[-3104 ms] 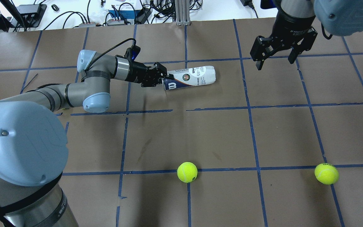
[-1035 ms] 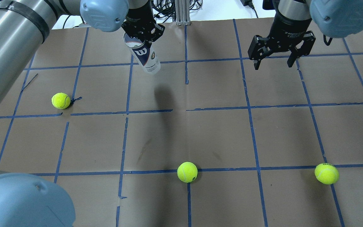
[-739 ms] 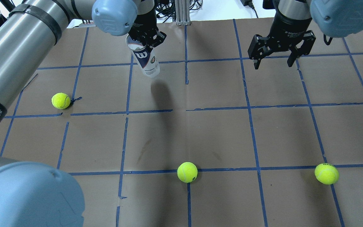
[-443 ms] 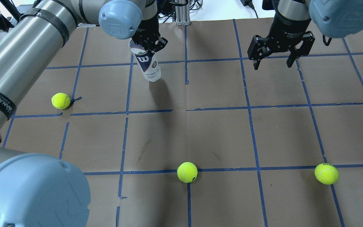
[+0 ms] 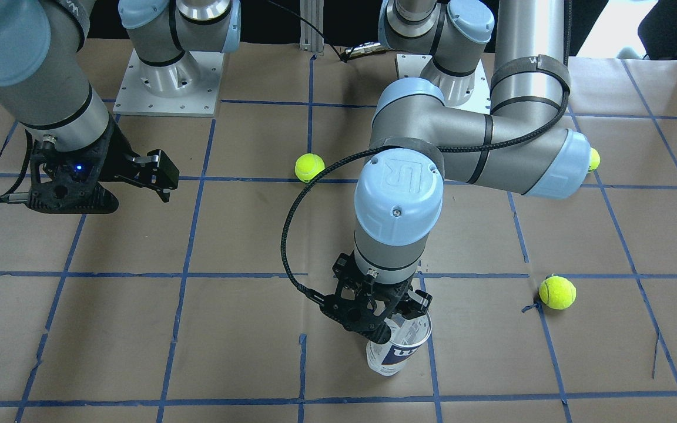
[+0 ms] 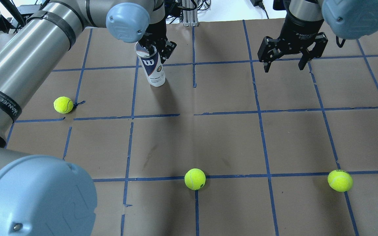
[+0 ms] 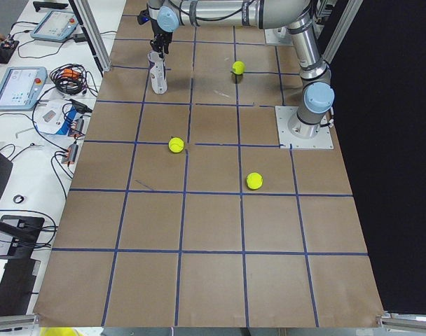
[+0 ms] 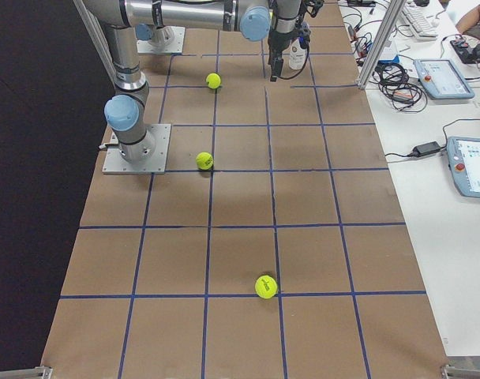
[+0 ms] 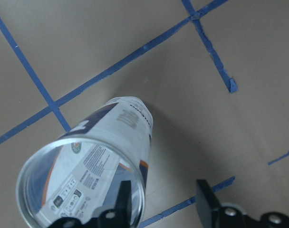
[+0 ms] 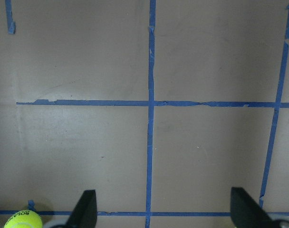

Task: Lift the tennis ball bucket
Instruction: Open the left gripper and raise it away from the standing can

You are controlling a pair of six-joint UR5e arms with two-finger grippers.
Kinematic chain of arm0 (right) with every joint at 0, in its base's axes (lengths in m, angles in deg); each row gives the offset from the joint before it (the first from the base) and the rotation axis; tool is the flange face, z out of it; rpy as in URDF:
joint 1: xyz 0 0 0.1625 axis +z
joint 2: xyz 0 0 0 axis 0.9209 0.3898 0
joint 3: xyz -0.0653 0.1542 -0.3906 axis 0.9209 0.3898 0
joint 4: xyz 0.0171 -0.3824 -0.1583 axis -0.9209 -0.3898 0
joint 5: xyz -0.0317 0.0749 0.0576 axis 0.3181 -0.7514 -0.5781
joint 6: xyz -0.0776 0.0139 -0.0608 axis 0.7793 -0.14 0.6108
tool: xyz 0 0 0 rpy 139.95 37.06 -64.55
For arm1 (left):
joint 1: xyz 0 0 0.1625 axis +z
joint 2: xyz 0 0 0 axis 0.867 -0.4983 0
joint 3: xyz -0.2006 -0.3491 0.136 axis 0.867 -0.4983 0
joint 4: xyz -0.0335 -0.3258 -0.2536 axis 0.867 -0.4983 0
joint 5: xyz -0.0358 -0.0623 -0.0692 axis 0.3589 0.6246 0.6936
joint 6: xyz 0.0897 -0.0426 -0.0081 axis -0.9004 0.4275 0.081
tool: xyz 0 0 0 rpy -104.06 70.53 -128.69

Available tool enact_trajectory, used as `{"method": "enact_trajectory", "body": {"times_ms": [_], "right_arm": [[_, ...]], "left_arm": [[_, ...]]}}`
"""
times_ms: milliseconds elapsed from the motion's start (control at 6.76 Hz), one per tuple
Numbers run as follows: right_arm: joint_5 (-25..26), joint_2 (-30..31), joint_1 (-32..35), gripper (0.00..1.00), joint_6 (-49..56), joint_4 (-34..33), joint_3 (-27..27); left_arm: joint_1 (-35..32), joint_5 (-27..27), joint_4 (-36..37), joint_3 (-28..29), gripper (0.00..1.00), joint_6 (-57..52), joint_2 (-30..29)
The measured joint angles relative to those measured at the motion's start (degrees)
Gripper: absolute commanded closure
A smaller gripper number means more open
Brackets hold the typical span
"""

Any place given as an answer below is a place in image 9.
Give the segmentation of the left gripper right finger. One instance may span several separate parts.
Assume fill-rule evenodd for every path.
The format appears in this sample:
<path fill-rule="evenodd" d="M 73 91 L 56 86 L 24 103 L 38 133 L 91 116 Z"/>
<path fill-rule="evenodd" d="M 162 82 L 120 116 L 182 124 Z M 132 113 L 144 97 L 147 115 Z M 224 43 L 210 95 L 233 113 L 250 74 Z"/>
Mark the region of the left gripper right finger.
<path fill-rule="evenodd" d="M 204 179 L 196 180 L 196 209 L 204 228 L 215 228 L 221 204 Z"/>

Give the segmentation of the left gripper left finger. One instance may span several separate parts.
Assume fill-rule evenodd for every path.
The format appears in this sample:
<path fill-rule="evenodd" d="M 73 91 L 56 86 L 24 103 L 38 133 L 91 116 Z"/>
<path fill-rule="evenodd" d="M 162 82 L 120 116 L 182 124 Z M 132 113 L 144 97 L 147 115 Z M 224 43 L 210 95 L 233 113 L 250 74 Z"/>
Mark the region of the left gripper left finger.
<path fill-rule="evenodd" d="M 132 216 L 132 187 L 131 181 L 122 181 L 116 198 L 112 218 L 113 228 L 129 228 Z"/>

